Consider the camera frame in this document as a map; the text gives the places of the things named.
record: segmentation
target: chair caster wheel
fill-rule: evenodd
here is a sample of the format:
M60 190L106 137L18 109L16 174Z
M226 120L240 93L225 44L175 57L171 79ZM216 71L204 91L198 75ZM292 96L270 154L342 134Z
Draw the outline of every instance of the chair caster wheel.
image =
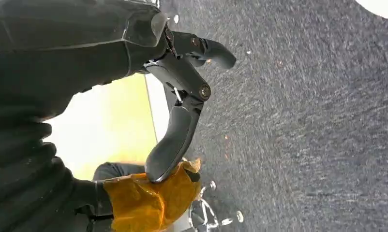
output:
M237 222L239 222L239 223L243 223L244 222L244 215L242 214L241 211L238 210L236 212L236 216L237 216L237 218L236 218ZM226 218L226 219L221 221L221 225L226 226L226 225L229 225L229 224L231 224L233 222L234 222L233 218Z
M217 188L217 185L215 184L215 182L213 180L211 180L209 187L211 188L211 190L214 191Z

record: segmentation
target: black rubber grip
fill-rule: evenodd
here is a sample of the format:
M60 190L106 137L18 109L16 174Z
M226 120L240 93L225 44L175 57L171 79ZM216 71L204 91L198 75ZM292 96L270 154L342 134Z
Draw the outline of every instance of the black rubber grip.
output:
M146 160L146 174L151 182L166 179L181 161L193 138L192 122L190 112L184 107L174 106L171 109L167 132Z
M224 45L213 40L203 40L207 44L204 58L216 61L224 69L231 69L235 65L237 58Z

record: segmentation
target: gray carpet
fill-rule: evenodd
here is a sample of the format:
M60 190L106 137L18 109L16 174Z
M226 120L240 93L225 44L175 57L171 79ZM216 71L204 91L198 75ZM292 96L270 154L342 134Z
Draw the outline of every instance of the gray carpet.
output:
M193 144L222 231L388 229L388 20L353 0L162 0L229 47Z

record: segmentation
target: orange plastic bag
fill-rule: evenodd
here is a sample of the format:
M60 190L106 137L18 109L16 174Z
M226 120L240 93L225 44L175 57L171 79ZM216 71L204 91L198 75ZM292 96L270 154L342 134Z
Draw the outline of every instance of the orange plastic bag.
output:
M151 183L146 174L132 174L104 182L112 207L115 232L160 232L167 229L199 194L186 170L197 173L200 161L182 162L164 182Z

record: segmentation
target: black plastic part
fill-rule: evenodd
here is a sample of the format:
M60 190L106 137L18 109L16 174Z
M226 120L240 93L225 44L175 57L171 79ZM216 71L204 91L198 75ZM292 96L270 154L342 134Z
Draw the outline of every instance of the black plastic part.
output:
M221 65L224 69L231 69L237 58L221 43L202 39L206 43L206 51L203 58L212 59Z
M187 57L187 60L194 66L194 67L201 67L206 63L206 60L203 59L197 59L194 57Z
M164 138L154 147L146 160L146 173L151 182L165 180L181 161L200 117L203 103L186 99L182 106L174 106Z
M146 68L164 85L185 90L190 96L203 100L200 89L207 83L187 59L177 59L168 53L155 64L148 64Z

